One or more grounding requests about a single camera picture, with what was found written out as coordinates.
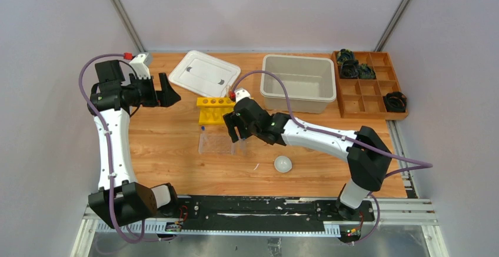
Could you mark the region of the clear test tube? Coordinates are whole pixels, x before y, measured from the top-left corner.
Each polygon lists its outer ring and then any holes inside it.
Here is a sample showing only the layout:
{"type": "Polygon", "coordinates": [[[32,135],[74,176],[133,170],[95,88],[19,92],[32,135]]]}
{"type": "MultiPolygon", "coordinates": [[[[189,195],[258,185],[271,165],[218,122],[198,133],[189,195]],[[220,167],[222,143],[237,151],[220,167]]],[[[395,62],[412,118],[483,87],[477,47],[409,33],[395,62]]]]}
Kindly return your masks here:
{"type": "Polygon", "coordinates": [[[226,94],[225,94],[225,97],[226,97],[226,98],[230,98],[231,85],[227,85],[225,88],[226,88],[226,94]]]}

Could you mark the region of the clear acrylic tube rack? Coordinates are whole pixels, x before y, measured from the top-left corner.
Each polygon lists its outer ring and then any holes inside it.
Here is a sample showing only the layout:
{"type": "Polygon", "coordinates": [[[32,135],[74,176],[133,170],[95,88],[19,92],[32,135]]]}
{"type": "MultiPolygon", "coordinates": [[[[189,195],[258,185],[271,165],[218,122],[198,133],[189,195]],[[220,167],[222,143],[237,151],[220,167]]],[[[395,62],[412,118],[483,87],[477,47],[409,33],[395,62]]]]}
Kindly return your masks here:
{"type": "Polygon", "coordinates": [[[200,148],[198,144],[199,154],[236,154],[236,144],[232,143],[229,135],[207,131],[205,134],[203,146],[200,148]]]}

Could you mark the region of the blue capped tube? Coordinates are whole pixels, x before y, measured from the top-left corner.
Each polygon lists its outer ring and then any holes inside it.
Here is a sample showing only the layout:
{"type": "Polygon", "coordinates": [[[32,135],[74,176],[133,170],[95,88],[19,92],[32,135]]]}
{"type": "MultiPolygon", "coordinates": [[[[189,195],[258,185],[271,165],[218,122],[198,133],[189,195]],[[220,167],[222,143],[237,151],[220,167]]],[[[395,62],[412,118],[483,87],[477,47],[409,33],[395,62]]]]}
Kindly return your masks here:
{"type": "Polygon", "coordinates": [[[239,140],[239,152],[241,156],[246,156],[247,150],[248,150],[248,141],[247,139],[240,139],[239,140]]]}
{"type": "Polygon", "coordinates": [[[200,137],[199,137],[199,147],[201,148],[205,142],[205,126],[202,125],[201,126],[201,133],[200,133],[200,137]]]}

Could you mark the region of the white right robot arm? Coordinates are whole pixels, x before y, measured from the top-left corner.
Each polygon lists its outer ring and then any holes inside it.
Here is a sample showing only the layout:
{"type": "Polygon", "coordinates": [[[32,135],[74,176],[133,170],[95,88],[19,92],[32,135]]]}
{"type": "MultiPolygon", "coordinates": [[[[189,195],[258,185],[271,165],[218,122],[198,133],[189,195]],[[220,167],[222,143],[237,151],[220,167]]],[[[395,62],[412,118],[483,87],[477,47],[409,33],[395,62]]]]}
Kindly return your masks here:
{"type": "Polygon", "coordinates": [[[251,98],[238,101],[223,120],[233,142],[255,136],[270,145],[301,146],[346,162],[350,179],[331,208],[343,220],[358,215],[363,199],[381,189],[391,163],[390,150],[367,126],[359,131],[325,129],[290,114],[269,114],[251,98]]]}

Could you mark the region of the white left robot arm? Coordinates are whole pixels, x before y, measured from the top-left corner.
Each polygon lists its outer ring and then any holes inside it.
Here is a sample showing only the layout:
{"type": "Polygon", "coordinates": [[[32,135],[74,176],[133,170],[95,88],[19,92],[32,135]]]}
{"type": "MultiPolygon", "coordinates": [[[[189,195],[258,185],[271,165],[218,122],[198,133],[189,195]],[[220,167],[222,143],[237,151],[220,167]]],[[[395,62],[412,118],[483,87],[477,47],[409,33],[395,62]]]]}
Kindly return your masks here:
{"type": "Polygon", "coordinates": [[[154,88],[144,54],[128,63],[132,69],[124,84],[122,60],[95,64],[98,82],[92,86],[88,109],[99,136],[101,170],[98,190],[88,197],[89,207],[111,228],[158,215],[175,217],[180,201],[170,183],[149,188],[138,183],[129,145],[131,108],[170,107],[181,97],[171,87],[165,73],[159,75],[161,88],[154,88]]]}

